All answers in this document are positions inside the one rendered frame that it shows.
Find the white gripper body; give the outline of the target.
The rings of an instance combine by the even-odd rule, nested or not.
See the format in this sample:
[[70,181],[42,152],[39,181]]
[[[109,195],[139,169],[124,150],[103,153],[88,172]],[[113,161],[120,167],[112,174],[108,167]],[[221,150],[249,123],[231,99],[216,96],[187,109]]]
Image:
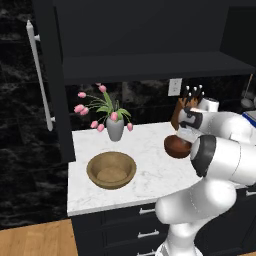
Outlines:
[[202,135],[202,133],[199,130],[196,130],[194,128],[182,128],[180,127],[177,130],[176,135],[183,139],[184,141],[188,141],[190,143],[194,143],[198,137]]

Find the small dark brown bowl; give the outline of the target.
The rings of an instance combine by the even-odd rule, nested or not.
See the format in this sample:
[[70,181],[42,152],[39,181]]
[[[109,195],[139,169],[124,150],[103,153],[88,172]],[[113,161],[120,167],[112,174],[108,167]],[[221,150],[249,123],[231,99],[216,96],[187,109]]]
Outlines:
[[164,140],[166,153],[173,158],[185,158],[190,154],[192,144],[176,135],[167,136]]

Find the large tan wooden bowl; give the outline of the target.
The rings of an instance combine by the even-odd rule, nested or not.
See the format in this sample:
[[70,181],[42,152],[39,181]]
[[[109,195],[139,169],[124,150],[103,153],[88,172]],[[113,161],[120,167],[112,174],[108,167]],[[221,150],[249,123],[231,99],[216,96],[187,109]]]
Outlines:
[[136,169],[136,163],[129,155],[111,151],[93,157],[87,165],[87,175],[98,187],[115,190],[126,186]]

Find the black base cabinet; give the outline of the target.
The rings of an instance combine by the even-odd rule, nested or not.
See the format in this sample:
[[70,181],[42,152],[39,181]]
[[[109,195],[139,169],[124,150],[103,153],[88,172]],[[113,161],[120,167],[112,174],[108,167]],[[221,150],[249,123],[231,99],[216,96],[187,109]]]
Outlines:
[[[239,256],[256,251],[256,195],[247,197],[246,190],[256,192],[256,185],[238,189],[237,201],[234,206],[207,223],[197,233],[195,245],[203,256]],[[168,231],[155,238],[144,238],[107,246],[105,230],[108,227],[133,221],[157,219],[157,217],[156,214],[135,217],[124,222],[104,225],[102,223],[104,212],[71,218],[78,256],[106,256],[106,249],[129,244],[159,246],[167,236]]]

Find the black cabinet door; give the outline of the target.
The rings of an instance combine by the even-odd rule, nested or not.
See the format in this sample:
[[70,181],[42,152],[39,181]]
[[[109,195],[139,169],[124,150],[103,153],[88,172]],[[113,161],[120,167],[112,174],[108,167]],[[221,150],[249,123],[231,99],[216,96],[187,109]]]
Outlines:
[[64,163],[73,162],[75,160],[75,152],[53,0],[32,0],[32,3],[36,26],[40,35],[56,130],[60,143],[61,158]]

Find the wooden knife block with knives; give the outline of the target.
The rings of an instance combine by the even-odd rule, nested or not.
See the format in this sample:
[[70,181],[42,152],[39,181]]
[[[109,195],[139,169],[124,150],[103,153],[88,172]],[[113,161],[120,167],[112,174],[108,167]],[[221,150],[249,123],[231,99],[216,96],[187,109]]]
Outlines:
[[178,115],[180,111],[184,107],[196,107],[201,100],[200,94],[202,93],[202,89],[203,89],[203,86],[198,85],[193,88],[190,88],[189,86],[185,86],[181,90],[181,95],[178,98],[178,101],[176,103],[176,106],[171,118],[171,125],[175,130],[179,128]]

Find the blue and white appliance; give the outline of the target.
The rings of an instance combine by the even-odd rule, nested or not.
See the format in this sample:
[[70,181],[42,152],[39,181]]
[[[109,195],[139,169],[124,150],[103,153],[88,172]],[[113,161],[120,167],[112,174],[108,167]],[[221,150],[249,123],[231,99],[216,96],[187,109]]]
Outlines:
[[256,122],[256,110],[243,112],[242,115],[252,122]]

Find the grey vase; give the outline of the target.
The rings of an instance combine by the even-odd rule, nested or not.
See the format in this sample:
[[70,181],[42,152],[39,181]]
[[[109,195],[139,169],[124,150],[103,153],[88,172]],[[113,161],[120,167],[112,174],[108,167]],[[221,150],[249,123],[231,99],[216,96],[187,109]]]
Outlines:
[[110,118],[106,121],[107,132],[111,141],[117,142],[121,139],[124,130],[124,120],[118,120],[117,122]]

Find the pink tulip bunch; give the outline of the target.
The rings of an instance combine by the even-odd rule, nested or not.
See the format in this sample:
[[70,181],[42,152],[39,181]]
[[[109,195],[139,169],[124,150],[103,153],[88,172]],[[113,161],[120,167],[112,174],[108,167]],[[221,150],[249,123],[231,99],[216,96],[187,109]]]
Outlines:
[[97,129],[99,132],[104,130],[107,119],[117,123],[123,118],[127,119],[127,129],[132,131],[133,124],[130,121],[131,114],[126,109],[120,107],[119,101],[112,103],[105,85],[102,83],[97,83],[97,86],[100,92],[103,94],[103,99],[86,94],[85,92],[79,92],[79,98],[85,99],[86,97],[89,97],[91,98],[91,102],[87,105],[76,105],[74,107],[74,112],[80,114],[81,116],[87,115],[91,109],[94,109],[97,113],[104,112],[105,115],[102,118],[92,121],[90,125],[92,129]]

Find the black drawer front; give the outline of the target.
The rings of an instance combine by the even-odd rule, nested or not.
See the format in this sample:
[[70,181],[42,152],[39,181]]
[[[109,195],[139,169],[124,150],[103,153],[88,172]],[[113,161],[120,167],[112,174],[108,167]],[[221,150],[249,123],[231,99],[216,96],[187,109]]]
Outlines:
[[105,250],[106,256],[136,256],[137,253],[147,253],[158,249],[156,245],[149,244],[129,244],[108,248]]
[[[169,226],[160,223],[157,219],[146,219],[145,221],[133,221],[124,224],[112,225],[105,230],[106,245],[112,246],[124,242],[137,241],[144,238],[155,238],[161,234],[166,234]],[[160,232],[157,236],[137,238],[139,232],[151,233],[154,230]]]
[[155,204],[143,204],[143,205],[136,205],[132,207],[124,207],[118,208],[113,210],[108,210],[103,213],[102,223],[104,225],[110,225],[117,222],[124,222],[128,219],[135,218],[135,217],[144,217],[144,216],[154,216],[155,212],[148,213],[148,214],[139,214],[140,208],[143,209],[155,209]]

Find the white wall outlet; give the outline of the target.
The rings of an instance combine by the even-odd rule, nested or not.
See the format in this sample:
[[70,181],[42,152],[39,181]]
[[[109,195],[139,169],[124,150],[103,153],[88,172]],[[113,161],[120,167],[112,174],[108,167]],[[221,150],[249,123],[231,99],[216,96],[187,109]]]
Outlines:
[[168,95],[179,96],[181,92],[182,79],[173,78],[169,80]]

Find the black open wall cabinet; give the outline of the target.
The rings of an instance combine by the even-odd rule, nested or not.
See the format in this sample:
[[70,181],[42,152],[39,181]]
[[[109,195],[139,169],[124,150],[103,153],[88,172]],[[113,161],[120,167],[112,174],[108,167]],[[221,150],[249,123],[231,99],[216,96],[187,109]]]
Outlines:
[[54,0],[67,84],[250,74],[256,0]]

